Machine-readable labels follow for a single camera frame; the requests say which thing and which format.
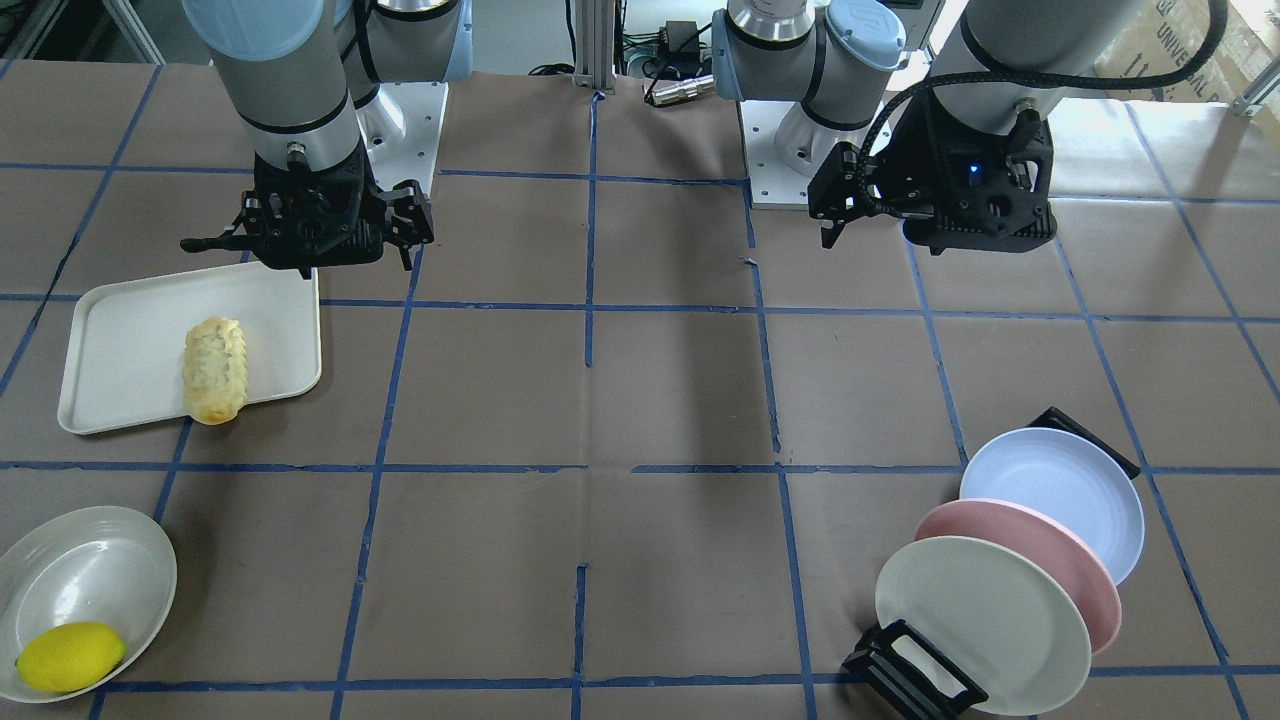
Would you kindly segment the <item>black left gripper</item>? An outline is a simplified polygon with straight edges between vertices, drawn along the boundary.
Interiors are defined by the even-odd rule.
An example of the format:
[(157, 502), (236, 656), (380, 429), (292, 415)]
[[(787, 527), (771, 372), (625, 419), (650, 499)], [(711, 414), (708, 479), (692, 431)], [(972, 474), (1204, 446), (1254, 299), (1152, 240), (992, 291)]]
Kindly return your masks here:
[[(823, 249), (847, 224), (881, 214), (858, 156), (854, 143), (836, 143), (808, 183), (808, 215), (819, 223)], [(1007, 132), (991, 135), (920, 95), (879, 155), (879, 199), (902, 218), (906, 240), (932, 254), (1029, 252), (1059, 231), (1052, 169), (1050, 124), (1032, 100), (1015, 106)]]

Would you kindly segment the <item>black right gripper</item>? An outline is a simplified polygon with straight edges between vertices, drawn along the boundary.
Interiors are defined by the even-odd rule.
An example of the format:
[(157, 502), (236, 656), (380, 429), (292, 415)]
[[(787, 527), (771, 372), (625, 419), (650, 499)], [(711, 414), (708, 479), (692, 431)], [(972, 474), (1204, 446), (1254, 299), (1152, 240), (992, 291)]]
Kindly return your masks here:
[(435, 242), (431, 205), (419, 182), (380, 197), (369, 155), (355, 150), (325, 170), (287, 170), (253, 161), (253, 187), (229, 225), (214, 237), (183, 238), (180, 249), (251, 252), (271, 269), (346, 266), (380, 260), (393, 246), (406, 272), (412, 251)]

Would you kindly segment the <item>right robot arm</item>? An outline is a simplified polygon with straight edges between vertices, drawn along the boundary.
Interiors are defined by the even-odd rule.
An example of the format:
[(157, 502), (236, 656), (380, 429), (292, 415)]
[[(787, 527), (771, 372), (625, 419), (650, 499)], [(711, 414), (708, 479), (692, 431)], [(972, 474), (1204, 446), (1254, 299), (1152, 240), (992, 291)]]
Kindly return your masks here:
[(186, 1), (253, 146), (232, 224), (186, 252), (250, 252), (271, 269), (404, 269), (433, 242), (447, 94), (474, 68), (468, 1)]

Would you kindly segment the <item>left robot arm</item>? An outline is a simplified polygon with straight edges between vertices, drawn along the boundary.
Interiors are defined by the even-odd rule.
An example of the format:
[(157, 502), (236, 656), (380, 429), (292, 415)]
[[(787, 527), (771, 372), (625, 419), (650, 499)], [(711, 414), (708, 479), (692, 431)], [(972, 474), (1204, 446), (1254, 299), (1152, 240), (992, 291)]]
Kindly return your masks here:
[(905, 238), (1029, 252), (1057, 236), (1050, 201), (1050, 113), (1069, 88), (1146, 90), (1189, 79), (1213, 55), (1230, 5), (1211, 1), (1192, 55), (1162, 74), (1089, 77), (1137, 1), (970, 1), (925, 78), (884, 91), (908, 47), (879, 1), (731, 1), (713, 15), (719, 96), (785, 101), (836, 140), (803, 154), (806, 211), (832, 249), (863, 218), (893, 217)]

